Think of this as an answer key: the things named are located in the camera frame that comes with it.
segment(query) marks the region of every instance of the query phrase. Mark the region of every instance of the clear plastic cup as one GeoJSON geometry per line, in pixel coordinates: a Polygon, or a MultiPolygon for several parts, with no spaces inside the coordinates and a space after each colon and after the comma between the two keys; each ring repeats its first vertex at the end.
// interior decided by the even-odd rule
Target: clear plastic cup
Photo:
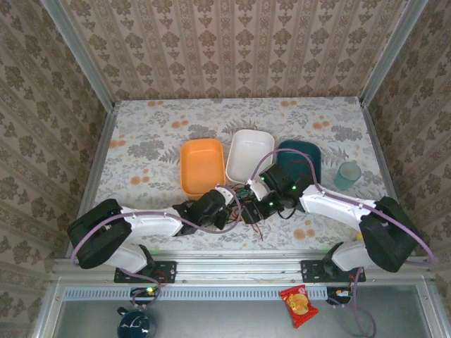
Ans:
{"type": "Polygon", "coordinates": [[[338,168],[335,176],[335,186],[339,190],[346,190],[359,180],[362,176],[362,169],[353,162],[344,162],[338,168]]]}

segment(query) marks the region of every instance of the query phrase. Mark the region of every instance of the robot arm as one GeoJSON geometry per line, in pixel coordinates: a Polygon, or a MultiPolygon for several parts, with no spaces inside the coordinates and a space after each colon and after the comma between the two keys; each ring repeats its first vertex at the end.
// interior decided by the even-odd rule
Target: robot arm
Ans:
{"type": "Polygon", "coordinates": [[[258,190],[257,200],[247,204],[242,216],[246,223],[257,223],[261,219],[283,211],[284,208],[296,208],[301,212],[317,213],[349,225],[362,233],[363,241],[340,243],[326,255],[324,263],[333,264],[329,270],[339,268],[351,271],[360,266],[377,265],[380,268],[397,272],[413,252],[417,242],[406,232],[388,223],[378,215],[362,206],[370,206],[405,225],[419,236],[413,222],[400,205],[390,197],[380,201],[363,200],[318,188],[308,180],[294,182],[277,164],[260,174],[270,192],[264,195],[262,184],[248,182],[251,190],[258,190]],[[352,200],[352,205],[330,195],[352,200]]]}
{"type": "MultiPolygon", "coordinates": [[[[172,208],[153,210],[154,215],[132,215],[112,221],[95,232],[77,253],[81,268],[90,269],[101,264],[112,265],[132,273],[149,265],[150,253],[144,246],[124,243],[126,239],[163,235],[183,236],[196,231],[182,221],[168,217],[177,216],[200,226],[214,224],[223,229],[230,215],[226,206],[233,197],[226,189],[217,187],[200,200],[185,202],[172,208]]],[[[141,210],[119,206],[115,199],[107,199],[77,219],[68,228],[72,245],[76,247],[87,233],[100,222],[119,214],[142,213],[141,210]]]]}

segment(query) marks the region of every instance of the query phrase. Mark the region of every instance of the patterned wall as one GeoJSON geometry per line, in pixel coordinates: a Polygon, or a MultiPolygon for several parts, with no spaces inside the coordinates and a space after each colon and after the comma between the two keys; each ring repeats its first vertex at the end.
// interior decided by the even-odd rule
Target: patterned wall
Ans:
{"type": "Polygon", "coordinates": [[[407,0],[63,0],[116,100],[356,96],[407,0]]]}
{"type": "Polygon", "coordinates": [[[32,329],[104,118],[40,3],[0,0],[0,337],[32,329]]]}
{"type": "Polygon", "coordinates": [[[400,202],[440,259],[451,313],[451,1],[429,1],[369,108],[400,202]]]}

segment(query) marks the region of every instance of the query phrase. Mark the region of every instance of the white tray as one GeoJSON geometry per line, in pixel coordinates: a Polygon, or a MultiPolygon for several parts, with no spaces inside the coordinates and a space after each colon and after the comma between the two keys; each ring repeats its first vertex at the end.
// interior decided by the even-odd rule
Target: white tray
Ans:
{"type": "MultiPolygon", "coordinates": [[[[272,150],[274,150],[274,137],[271,134],[248,129],[237,131],[233,135],[225,167],[227,178],[233,183],[246,183],[259,161],[272,150]]],[[[257,174],[267,168],[272,161],[273,155],[261,164],[257,174]]]]}

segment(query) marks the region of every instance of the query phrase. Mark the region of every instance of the dark blue cup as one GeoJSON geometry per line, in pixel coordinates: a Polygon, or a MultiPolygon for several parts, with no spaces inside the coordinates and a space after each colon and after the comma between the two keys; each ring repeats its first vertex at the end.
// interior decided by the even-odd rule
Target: dark blue cup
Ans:
{"type": "Polygon", "coordinates": [[[154,338],[156,322],[153,317],[139,310],[128,311],[120,307],[118,313],[122,316],[118,326],[119,338],[154,338]]]}

